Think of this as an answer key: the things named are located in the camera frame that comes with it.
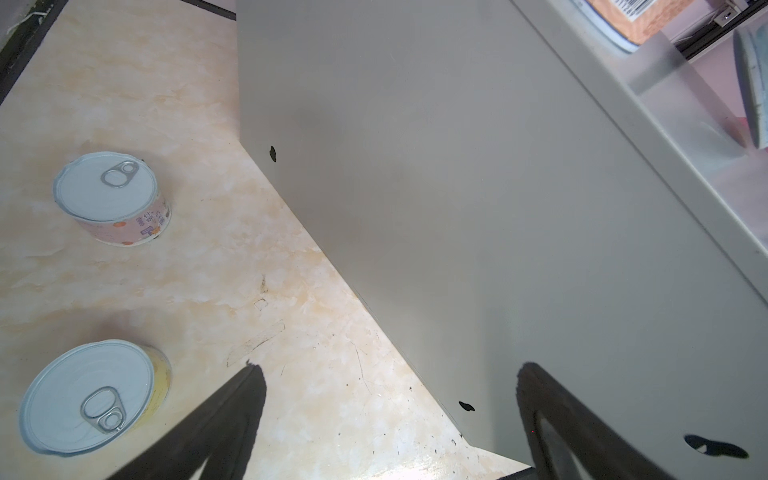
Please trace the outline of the pink label small can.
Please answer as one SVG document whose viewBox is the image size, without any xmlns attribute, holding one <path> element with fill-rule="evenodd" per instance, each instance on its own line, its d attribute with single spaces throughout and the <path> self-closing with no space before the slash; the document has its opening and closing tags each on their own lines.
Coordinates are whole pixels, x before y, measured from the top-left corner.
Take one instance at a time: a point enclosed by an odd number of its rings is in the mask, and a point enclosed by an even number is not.
<svg viewBox="0 0 768 480">
<path fill-rule="evenodd" d="M 159 237 L 172 219 L 153 170 L 141 159 L 111 151 L 67 164 L 52 185 L 56 204 L 96 240 L 135 247 Z"/>
</svg>

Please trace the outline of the orange label small can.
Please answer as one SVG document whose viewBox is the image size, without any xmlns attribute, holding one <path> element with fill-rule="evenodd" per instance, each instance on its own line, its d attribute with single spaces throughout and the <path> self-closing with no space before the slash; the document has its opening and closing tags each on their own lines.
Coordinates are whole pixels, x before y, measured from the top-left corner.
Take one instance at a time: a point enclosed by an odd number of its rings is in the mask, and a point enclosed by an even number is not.
<svg viewBox="0 0 768 480">
<path fill-rule="evenodd" d="M 693 1 L 572 0 L 571 3 L 612 44 L 633 53 Z"/>
</svg>

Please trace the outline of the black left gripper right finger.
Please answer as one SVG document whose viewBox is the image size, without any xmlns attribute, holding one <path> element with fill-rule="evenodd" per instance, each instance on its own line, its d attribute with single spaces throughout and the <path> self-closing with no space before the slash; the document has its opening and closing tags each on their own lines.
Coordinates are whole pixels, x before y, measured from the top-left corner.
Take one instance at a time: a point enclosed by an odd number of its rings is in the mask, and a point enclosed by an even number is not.
<svg viewBox="0 0 768 480">
<path fill-rule="evenodd" d="M 518 373 L 516 398 L 540 479 L 669 479 L 540 365 Z"/>
</svg>

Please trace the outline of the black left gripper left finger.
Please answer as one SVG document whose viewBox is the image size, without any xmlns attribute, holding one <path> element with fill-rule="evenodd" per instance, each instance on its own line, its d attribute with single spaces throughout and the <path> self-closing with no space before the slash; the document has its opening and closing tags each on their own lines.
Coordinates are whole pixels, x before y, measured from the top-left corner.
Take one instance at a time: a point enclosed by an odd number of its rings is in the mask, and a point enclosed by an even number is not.
<svg viewBox="0 0 768 480">
<path fill-rule="evenodd" d="M 248 363 L 113 479 L 242 479 L 266 402 L 260 366 Z"/>
</svg>

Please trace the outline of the yellow label small can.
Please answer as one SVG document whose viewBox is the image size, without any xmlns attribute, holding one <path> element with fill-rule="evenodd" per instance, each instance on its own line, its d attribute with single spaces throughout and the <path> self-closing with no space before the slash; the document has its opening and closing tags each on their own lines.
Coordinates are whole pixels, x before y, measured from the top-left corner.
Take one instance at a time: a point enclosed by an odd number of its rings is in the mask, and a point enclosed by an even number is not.
<svg viewBox="0 0 768 480">
<path fill-rule="evenodd" d="M 148 421 L 171 380 L 169 360 L 154 347 L 117 339 L 78 346 L 28 387 L 18 416 L 21 437 L 45 455 L 95 451 Z"/>
</svg>

